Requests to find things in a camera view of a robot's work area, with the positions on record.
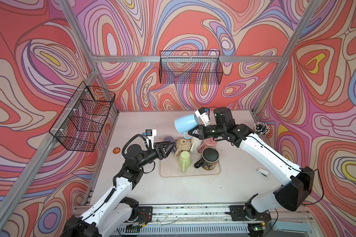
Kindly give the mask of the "beige rectangular tray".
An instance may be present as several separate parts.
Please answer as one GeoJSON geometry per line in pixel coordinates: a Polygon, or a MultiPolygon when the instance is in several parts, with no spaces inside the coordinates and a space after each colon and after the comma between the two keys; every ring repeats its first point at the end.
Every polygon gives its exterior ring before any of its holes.
{"type": "Polygon", "coordinates": [[[201,175],[217,175],[221,172],[219,163],[213,170],[204,170],[202,168],[195,168],[194,164],[200,160],[201,153],[190,152],[191,165],[185,173],[181,172],[178,163],[179,156],[176,157],[175,153],[171,153],[166,159],[160,162],[159,174],[163,178],[184,177],[184,176],[201,176],[201,175]]]}

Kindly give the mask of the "light blue ceramic mug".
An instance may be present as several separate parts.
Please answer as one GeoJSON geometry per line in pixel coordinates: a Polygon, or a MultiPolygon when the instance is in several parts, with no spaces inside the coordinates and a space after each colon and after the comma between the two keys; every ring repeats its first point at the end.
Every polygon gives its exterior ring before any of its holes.
{"type": "Polygon", "coordinates": [[[178,133],[182,134],[185,139],[190,139],[191,135],[187,133],[199,125],[199,118],[194,114],[186,115],[175,119],[174,124],[178,133]]]}

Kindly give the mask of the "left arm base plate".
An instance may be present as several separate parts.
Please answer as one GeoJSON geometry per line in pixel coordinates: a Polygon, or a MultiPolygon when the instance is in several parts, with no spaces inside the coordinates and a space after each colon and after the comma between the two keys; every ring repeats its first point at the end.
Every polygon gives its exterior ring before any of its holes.
{"type": "Polygon", "coordinates": [[[138,210],[138,215],[130,221],[134,225],[146,225],[152,221],[153,207],[141,206],[138,210]]]}

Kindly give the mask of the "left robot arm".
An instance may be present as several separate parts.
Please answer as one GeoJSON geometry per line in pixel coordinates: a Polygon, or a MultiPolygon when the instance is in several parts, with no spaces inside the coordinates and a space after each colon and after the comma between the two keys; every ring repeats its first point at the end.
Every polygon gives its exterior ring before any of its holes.
{"type": "Polygon", "coordinates": [[[137,134],[123,147],[125,159],[119,173],[113,177],[112,187],[81,216],[72,216],[66,223],[63,237],[109,237],[127,222],[130,229],[140,229],[152,220],[153,208],[140,207],[128,197],[146,173],[145,165],[155,164],[169,156],[175,142],[153,142],[152,136],[137,134]]]}

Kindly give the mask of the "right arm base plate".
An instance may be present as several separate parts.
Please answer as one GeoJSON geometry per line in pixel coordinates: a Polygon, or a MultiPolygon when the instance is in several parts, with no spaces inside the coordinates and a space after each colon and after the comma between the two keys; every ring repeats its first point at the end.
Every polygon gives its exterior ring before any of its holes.
{"type": "Polygon", "coordinates": [[[272,219],[269,211],[259,213],[253,207],[245,205],[230,205],[226,214],[231,216],[232,221],[268,222],[272,219]]]}

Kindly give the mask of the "purple ceramic mug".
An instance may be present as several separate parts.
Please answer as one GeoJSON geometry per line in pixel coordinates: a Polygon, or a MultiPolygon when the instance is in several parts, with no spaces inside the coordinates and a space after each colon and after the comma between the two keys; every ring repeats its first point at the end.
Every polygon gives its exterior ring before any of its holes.
{"type": "Polygon", "coordinates": [[[164,142],[173,142],[173,144],[170,144],[168,149],[170,149],[172,147],[172,152],[176,152],[177,148],[176,148],[176,141],[175,139],[172,137],[172,136],[166,136],[164,139],[163,139],[164,142]]]}

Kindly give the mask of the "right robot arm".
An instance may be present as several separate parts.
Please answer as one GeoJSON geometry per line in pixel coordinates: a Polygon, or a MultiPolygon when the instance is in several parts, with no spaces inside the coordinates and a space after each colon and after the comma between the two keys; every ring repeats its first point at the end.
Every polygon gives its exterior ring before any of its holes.
{"type": "Polygon", "coordinates": [[[254,219],[259,213],[280,207],[296,211],[312,192],[315,171],[284,158],[249,126],[237,124],[229,108],[215,108],[213,113],[215,124],[210,123],[209,108],[196,110],[194,119],[203,123],[187,130],[189,135],[200,140],[218,138],[229,142],[259,161],[281,184],[269,192],[252,196],[244,206],[246,215],[254,219]]]}

